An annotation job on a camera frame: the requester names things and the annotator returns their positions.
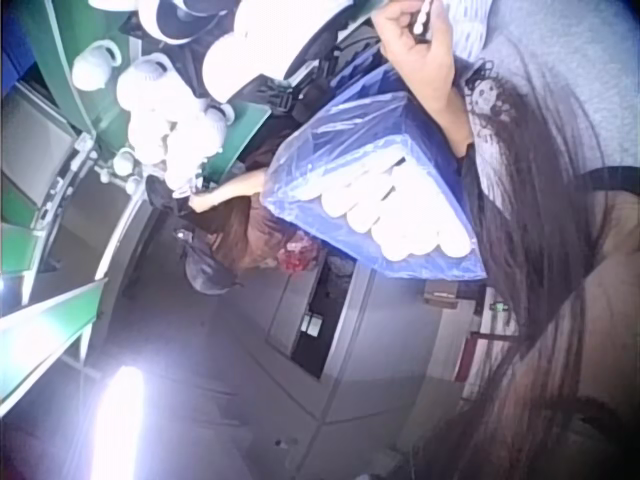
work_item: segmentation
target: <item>light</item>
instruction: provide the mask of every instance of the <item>light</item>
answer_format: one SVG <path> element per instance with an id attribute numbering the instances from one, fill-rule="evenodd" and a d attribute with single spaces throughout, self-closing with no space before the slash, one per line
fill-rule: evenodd
<path id="1" fill-rule="evenodd" d="M 142 372 L 122 367 L 98 407 L 91 480 L 133 480 L 143 401 Z"/>

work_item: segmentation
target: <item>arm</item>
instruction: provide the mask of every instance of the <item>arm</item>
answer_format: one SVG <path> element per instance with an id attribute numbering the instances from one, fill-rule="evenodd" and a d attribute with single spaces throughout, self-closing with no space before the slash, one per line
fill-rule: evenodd
<path id="1" fill-rule="evenodd" d="M 420 104 L 440 125 L 458 158 L 473 141 L 463 98 L 452 87 L 453 31 L 442 4 L 434 0 L 431 12 L 431 44 L 418 44 L 409 32 L 411 15 L 421 0 L 395 0 L 378 10 L 373 23 L 380 35 L 382 51 L 398 71 Z"/>
<path id="2" fill-rule="evenodd" d="M 227 183 L 220 185 L 211 192 L 191 195 L 189 206 L 200 213 L 220 205 L 235 197 L 250 197 L 262 192 L 267 175 L 267 169 L 261 168 L 253 172 L 244 173 Z"/>

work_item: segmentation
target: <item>white wall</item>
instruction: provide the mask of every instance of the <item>white wall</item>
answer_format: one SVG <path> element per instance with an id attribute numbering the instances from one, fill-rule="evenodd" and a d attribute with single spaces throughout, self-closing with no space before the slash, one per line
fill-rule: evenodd
<path id="1" fill-rule="evenodd" d="M 255 294 L 260 285 L 251 288 Z M 347 479 L 395 445 L 423 385 L 440 325 L 441 310 L 424 303 L 423 291 L 424 282 L 389 279 L 358 265 L 320 380 L 270 344 L 259 318 L 270 308 L 254 305 L 248 317 L 247 305 L 239 303 L 247 298 L 223 300 L 219 307 L 236 319 L 238 341 L 264 372 L 260 388 L 271 392 L 260 394 L 254 421 L 263 432 L 287 432 L 298 440 L 283 456 L 270 450 L 273 435 L 256 439 L 252 458 L 268 472 L 265 479 L 288 478 L 280 476 L 288 469 L 278 470 L 287 457 L 302 480 Z M 265 285 L 251 298 L 266 292 L 274 295 Z"/>
<path id="2" fill-rule="evenodd" d="M 375 275 L 328 421 L 411 406 L 435 344 L 441 311 L 424 282 Z"/>

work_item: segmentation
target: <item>woman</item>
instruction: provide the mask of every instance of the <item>woman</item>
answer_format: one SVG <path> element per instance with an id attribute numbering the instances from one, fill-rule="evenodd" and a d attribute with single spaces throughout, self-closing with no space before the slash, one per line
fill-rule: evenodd
<path id="1" fill-rule="evenodd" d="M 289 273 L 314 265 L 319 243 L 290 223 L 275 217 L 259 200 L 266 169 L 278 146 L 290 134 L 267 139 L 245 160 L 255 169 L 217 189 L 189 200 L 176 200 L 164 182 L 148 177 L 151 204 L 180 216 L 195 232 L 180 230 L 187 244 L 185 273 L 200 293 L 220 295 L 238 284 L 238 277 L 257 267 L 280 266 Z"/>
<path id="2" fill-rule="evenodd" d="M 374 24 L 460 158 L 488 281 L 518 336 L 471 405 L 391 477 L 637 468 L 637 23 L 616 2 L 494 0 L 481 60 L 456 71 L 441 0 L 431 44 L 409 33 L 421 5 L 392 1 Z"/>

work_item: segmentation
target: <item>blue plastic bag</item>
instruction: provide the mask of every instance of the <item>blue plastic bag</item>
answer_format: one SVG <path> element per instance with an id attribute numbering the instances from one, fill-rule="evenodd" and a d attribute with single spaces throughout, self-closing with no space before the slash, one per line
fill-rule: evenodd
<path id="1" fill-rule="evenodd" d="M 435 181 L 471 239 L 468 255 L 451 258 L 437 247 L 427 255 L 393 262 L 382 255 L 371 234 L 355 232 L 344 216 L 326 214 L 320 194 L 366 172 L 385 171 L 398 156 Z M 388 276 L 477 280 L 486 275 L 455 169 L 456 159 L 437 125 L 385 65 L 347 88 L 282 144 L 261 199 L 274 215 Z"/>

